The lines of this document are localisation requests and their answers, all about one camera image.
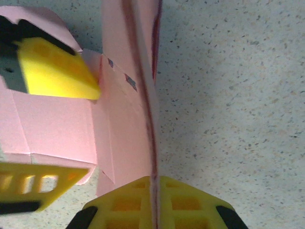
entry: gray speckled surface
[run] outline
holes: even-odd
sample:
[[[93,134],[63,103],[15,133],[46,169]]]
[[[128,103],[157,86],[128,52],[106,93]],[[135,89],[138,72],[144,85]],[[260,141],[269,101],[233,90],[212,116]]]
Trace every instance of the gray speckled surface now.
[[[98,1],[54,2],[37,5],[100,50]],[[161,172],[230,202],[250,229],[305,228],[304,15],[303,0],[164,1]],[[64,228],[95,197],[96,175],[0,227]]]

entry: yellow plastic piece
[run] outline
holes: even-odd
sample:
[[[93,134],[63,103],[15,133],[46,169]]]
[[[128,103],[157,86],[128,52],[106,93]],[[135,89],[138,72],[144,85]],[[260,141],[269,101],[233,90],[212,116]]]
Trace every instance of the yellow plastic piece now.
[[[88,202],[98,208],[88,229],[152,229],[150,177],[142,177]]]
[[[26,38],[19,43],[18,59],[30,94],[100,97],[97,79],[78,53],[73,56],[43,38]]]
[[[234,210],[229,203],[172,178],[160,179],[160,228],[227,229],[216,206]]]
[[[0,203],[39,201],[44,210],[84,175],[85,168],[0,163]],[[57,179],[53,190],[43,192],[46,177]]]

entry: pink cardboard box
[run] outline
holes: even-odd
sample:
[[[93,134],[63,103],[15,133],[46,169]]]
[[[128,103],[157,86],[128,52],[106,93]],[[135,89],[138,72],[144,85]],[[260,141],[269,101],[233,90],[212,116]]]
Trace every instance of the pink cardboard box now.
[[[156,72],[160,3],[139,0],[149,61],[149,103],[156,123]],[[16,23],[26,19],[80,52],[99,79],[98,101],[31,95],[6,88],[0,77],[0,144],[8,161],[100,169],[98,196],[152,172],[151,137],[143,105],[143,85],[129,45],[121,1],[102,1],[103,55],[81,49],[64,22],[46,8],[0,7]]]

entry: speckled floor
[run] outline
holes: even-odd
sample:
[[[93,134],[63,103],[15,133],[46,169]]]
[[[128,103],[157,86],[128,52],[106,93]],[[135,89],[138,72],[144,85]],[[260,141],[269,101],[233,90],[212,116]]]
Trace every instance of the speckled floor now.
[[[7,2],[48,6],[101,50],[98,1]],[[250,229],[304,229],[304,62],[304,0],[165,0],[162,174],[230,202]],[[40,214],[0,217],[0,228],[64,228],[95,197],[96,177]]]

